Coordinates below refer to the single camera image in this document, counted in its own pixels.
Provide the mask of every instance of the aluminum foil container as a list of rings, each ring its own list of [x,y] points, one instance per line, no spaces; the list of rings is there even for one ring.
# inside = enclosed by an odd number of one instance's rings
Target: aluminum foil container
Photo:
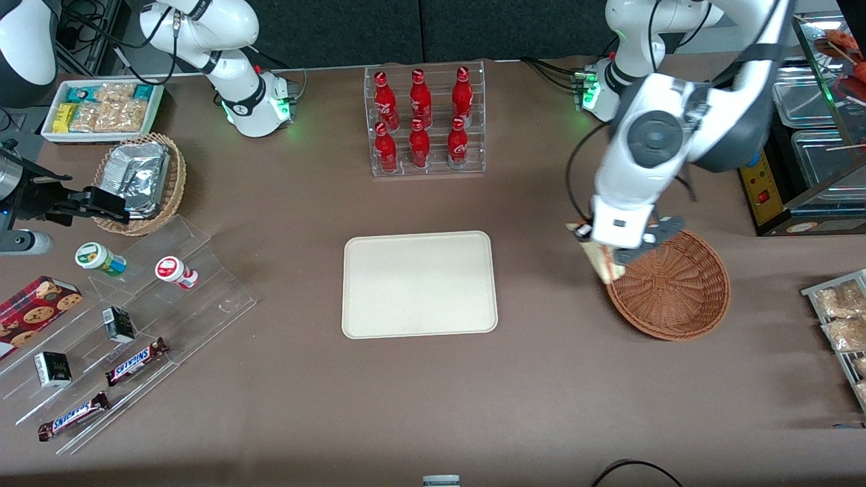
[[[126,201],[130,219],[154,218],[165,187],[171,152],[159,142],[115,147],[108,155],[100,188]]]

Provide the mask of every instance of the white tray of snacks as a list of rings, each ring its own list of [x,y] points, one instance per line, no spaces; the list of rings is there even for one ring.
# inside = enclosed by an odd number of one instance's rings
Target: white tray of snacks
[[[151,131],[165,88],[134,78],[64,81],[42,124],[56,144],[117,142]]]

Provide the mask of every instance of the small white box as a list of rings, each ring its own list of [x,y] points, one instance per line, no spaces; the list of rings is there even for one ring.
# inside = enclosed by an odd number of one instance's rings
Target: small white box
[[[33,356],[36,375],[42,387],[63,387],[72,383],[69,361],[64,354],[41,352]]]
[[[84,88],[100,85],[105,82],[111,83],[136,83],[142,84],[141,81],[135,78],[97,78],[91,80],[76,80],[64,81],[57,88],[54,100],[51,102],[51,108],[48,110],[48,116],[45,118],[45,123],[42,124],[40,134],[45,140],[56,144],[95,144],[100,142],[117,142],[120,140],[129,140],[141,135],[150,133],[153,127],[153,121],[157,118],[159,110],[159,102],[162,100],[165,87],[155,86],[151,93],[151,98],[147,102],[147,111],[145,112],[145,121],[141,124],[141,129],[137,132],[98,132],[98,133],[55,133],[52,132],[52,125],[57,116],[57,108],[66,100],[67,93],[70,88]]]

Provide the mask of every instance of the dark wall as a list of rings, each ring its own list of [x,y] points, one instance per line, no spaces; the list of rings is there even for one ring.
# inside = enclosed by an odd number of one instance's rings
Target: dark wall
[[[604,0],[248,1],[256,47],[293,68],[589,55],[613,37]]]
[[[417,0],[248,2],[261,25],[256,47],[293,68],[423,60]]]
[[[421,0],[427,62],[600,53],[604,0]]]

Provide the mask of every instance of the cookie box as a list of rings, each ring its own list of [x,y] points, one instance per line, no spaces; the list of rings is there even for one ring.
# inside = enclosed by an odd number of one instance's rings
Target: cookie box
[[[0,304],[0,360],[81,302],[72,284],[40,276]]]
[[[54,100],[51,102],[51,108],[48,110],[48,117],[45,119],[45,123],[42,124],[41,135],[46,140],[50,142],[54,142],[55,144],[104,144],[117,142],[120,140],[129,140],[134,139],[136,137],[140,137],[142,135],[147,135],[151,131],[151,127],[153,126],[153,121],[157,118],[157,111],[159,109],[159,102],[162,100],[163,92],[165,91],[165,87],[156,86],[153,87],[153,91],[151,92],[150,99],[147,102],[147,110],[145,111],[145,120],[141,124],[141,128],[137,132],[100,132],[100,133],[56,133],[52,128],[52,123],[57,116],[57,111],[60,109],[61,104],[66,101],[69,89],[70,88],[84,88],[90,87],[94,85],[99,85],[103,82],[112,82],[112,83],[137,83],[140,84],[138,80],[135,78],[113,78],[113,77],[105,77],[99,79],[91,79],[91,80],[74,80],[74,81],[64,81],[57,88],[57,93],[55,94]]]

